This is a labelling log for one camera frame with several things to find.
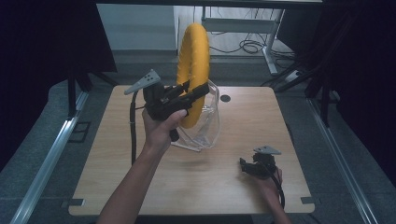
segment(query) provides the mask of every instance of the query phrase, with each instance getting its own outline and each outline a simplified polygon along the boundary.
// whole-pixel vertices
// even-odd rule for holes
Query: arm
[[[169,132],[177,127],[186,114],[186,110],[180,110],[166,121],[155,121],[146,110],[143,111],[145,145],[134,165],[108,199],[98,224],[135,222],[158,164],[171,145]]]
[[[276,169],[275,176],[279,183],[282,184],[282,170]],[[279,201],[279,193],[277,191],[276,185],[271,178],[259,179],[254,177],[257,185],[260,188],[260,195],[264,199],[268,206],[271,215],[274,218],[275,224],[289,224],[291,223],[288,215],[286,215],[283,210],[282,205]]]

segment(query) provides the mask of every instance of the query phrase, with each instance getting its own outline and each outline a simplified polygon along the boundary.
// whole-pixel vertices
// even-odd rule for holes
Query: forearm
[[[285,210],[275,195],[267,195],[264,200],[267,203],[268,209],[274,218],[275,224],[290,224],[291,221],[286,215]]]
[[[99,216],[101,223],[134,223],[163,153],[144,147]]]

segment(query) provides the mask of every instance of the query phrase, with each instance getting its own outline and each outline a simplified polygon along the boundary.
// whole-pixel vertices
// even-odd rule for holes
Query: hand
[[[146,142],[144,148],[154,149],[164,153],[171,145],[169,132],[177,128],[178,123],[187,115],[187,110],[173,113],[167,120],[153,120],[147,110],[142,113],[145,123]]]
[[[274,176],[276,177],[279,184],[282,185],[282,170],[276,167]],[[267,203],[274,203],[274,200],[277,200],[279,202],[279,192],[277,190],[274,180],[271,177],[268,177],[266,179],[259,179],[258,177],[254,177],[254,179],[259,186],[260,194]]]

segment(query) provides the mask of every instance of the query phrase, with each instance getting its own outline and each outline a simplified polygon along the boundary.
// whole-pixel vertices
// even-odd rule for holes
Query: white wall
[[[112,50],[176,50],[173,6],[97,4]]]

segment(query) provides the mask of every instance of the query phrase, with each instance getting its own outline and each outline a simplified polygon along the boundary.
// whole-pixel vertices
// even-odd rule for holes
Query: person's left hand
[[[147,110],[142,113],[145,123],[146,142],[145,148],[151,148],[164,153],[171,145],[169,132],[177,128],[178,123],[187,115],[186,110],[173,113],[167,120],[153,120]]]

